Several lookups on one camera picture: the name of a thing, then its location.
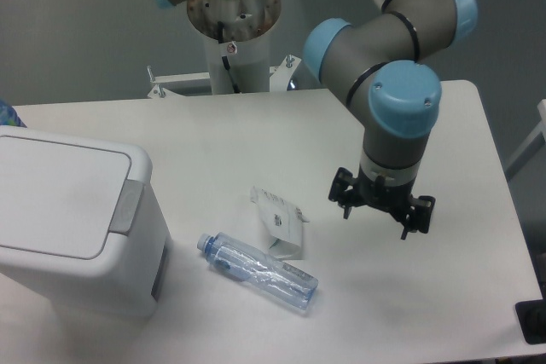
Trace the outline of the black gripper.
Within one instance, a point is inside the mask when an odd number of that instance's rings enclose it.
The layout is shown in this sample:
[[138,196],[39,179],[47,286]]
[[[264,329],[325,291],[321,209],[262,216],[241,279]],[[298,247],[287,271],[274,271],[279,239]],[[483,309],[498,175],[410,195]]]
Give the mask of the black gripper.
[[354,207],[368,206],[390,214],[403,224],[401,240],[409,233],[427,234],[430,228],[436,199],[433,196],[411,196],[414,180],[399,186],[387,186],[386,179],[378,176],[368,179],[364,174],[355,178],[346,168],[340,167],[334,174],[328,199],[343,210],[348,219]]

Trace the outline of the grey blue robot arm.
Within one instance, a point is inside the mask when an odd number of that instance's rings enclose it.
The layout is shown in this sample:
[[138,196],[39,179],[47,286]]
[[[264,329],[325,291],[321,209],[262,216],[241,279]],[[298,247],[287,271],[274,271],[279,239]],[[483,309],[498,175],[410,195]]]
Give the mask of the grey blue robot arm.
[[[476,0],[374,0],[380,15],[362,26],[342,19],[308,36],[303,62],[363,125],[357,174],[339,169],[329,199],[344,212],[369,206],[390,214],[405,233],[426,233],[435,200],[412,188],[439,116],[441,85],[422,59],[450,47],[476,26]],[[270,87],[266,35],[280,0],[155,0],[163,9],[184,4],[204,38],[212,92]]]

